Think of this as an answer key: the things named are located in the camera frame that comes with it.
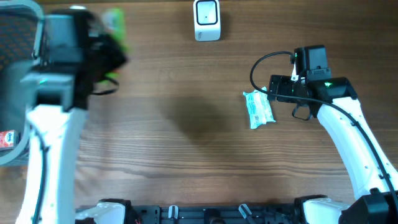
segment green light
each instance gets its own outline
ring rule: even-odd
[[[40,80],[40,81],[39,81],[39,85],[41,85],[41,84],[43,84],[43,83],[45,83],[45,82],[47,82],[47,79],[46,79],[46,78]]]

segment white device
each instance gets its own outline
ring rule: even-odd
[[[218,0],[195,0],[193,22],[197,41],[214,41],[221,37],[220,2]]]

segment wooden table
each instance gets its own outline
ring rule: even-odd
[[[355,87],[364,115],[398,166],[396,1],[221,1],[222,38],[196,42],[191,2],[87,4],[125,10],[130,62],[120,91],[92,97],[76,170],[76,206],[291,202],[326,194],[354,201],[347,171],[316,119],[272,103],[276,123],[249,129],[243,91],[264,54],[324,44],[334,77]],[[47,10],[65,7],[51,5]],[[286,56],[258,66],[259,85],[290,75]],[[0,170],[0,223],[24,193],[20,168]]]

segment black cable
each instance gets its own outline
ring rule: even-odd
[[[368,144],[369,147],[371,148],[371,151],[372,151],[372,153],[373,153],[373,156],[374,156],[374,158],[375,158],[375,160],[376,160],[376,162],[377,162],[377,164],[378,164],[378,166],[379,166],[379,168],[380,168],[380,171],[381,171],[381,173],[382,173],[382,175],[383,175],[382,178],[384,178],[384,180],[386,181],[386,184],[387,184],[387,186],[388,186],[388,188],[389,188],[389,190],[390,190],[390,193],[391,193],[391,195],[392,195],[392,199],[393,199],[393,201],[394,201],[394,205],[395,205],[395,209],[396,209],[396,217],[397,217],[397,216],[398,216],[398,197],[397,197],[397,194],[396,194],[396,192],[395,192],[395,190],[394,190],[394,186],[393,186],[392,183],[391,183],[390,175],[387,173],[386,169],[384,168],[383,163],[382,163],[382,161],[381,161],[381,159],[380,159],[380,157],[379,157],[379,154],[377,153],[376,148],[374,147],[372,141],[370,140],[369,136],[366,134],[365,130],[361,127],[361,125],[359,124],[358,121],[356,121],[356,120],[355,120],[349,113],[347,113],[344,109],[342,109],[342,108],[340,108],[339,106],[336,106],[336,105],[334,105],[334,104],[328,103],[328,102],[326,102],[326,101],[317,100],[317,99],[312,99],[312,98],[299,97],[299,96],[284,96],[284,95],[278,95],[278,94],[271,93],[271,92],[269,92],[269,91],[264,91],[264,90],[262,90],[261,88],[259,88],[259,87],[254,83],[254,81],[253,81],[253,73],[254,73],[254,69],[257,67],[257,65],[258,65],[261,61],[263,61],[264,59],[266,59],[266,58],[269,58],[269,57],[274,56],[274,55],[280,55],[280,54],[287,54],[287,55],[289,55],[291,60],[292,60],[292,57],[294,57],[293,53],[291,53],[291,52],[286,52],[286,51],[274,52],[274,53],[271,53],[271,54],[268,54],[268,55],[263,56],[263,57],[260,58],[257,62],[255,62],[255,64],[253,65],[253,67],[252,67],[252,69],[251,69],[251,71],[250,71],[250,82],[251,82],[251,85],[252,85],[256,90],[260,91],[261,93],[265,93],[265,94],[270,95],[270,96],[281,97],[281,98],[286,98],[286,99],[293,99],[293,100],[306,100],[306,101],[311,101],[311,102],[315,102],[315,103],[321,103],[321,104],[330,106],[330,107],[332,107],[332,108],[338,110],[340,113],[344,114],[344,115],[352,122],[352,125],[353,125],[353,126],[356,126],[356,127],[358,128],[358,131],[362,134],[363,138],[365,138],[365,141],[367,142],[367,144]]]
[[[113,89],[110,89],[110,90],[101,91],[101,92],[94,92],[94,93],[91,93],[92,95],[104,96],[104,95],[109,95],[109,94],[112,94],[112,93],[116,93],[119,90],[119,82],[118,81],[116,81],[115,79],[110,78],[110,77],[104,77],[104,80],[107,80],[107,81],[111,82],[113,85],[116,86],[116,88],[113,88]]]
[[[46,173],[47,173],[47,151],[48,147],[45,146],[43,135],[41,135],[40,130],[36,125],[30,122],[27,119],[27,122],[32,126],[32,129],[35,131],[37,137],[39,138],[40,150],[42,151],[42,174],[40,178],[40,187],[39,187],[39,194],[37,195],[37,202],[35,207],[35,213],[32,217],[32,223],[38,224],[40,221],[40,212],[42,209],[43,198],[44,198],[44,188],[45,188],[45,180],[46,180]]]

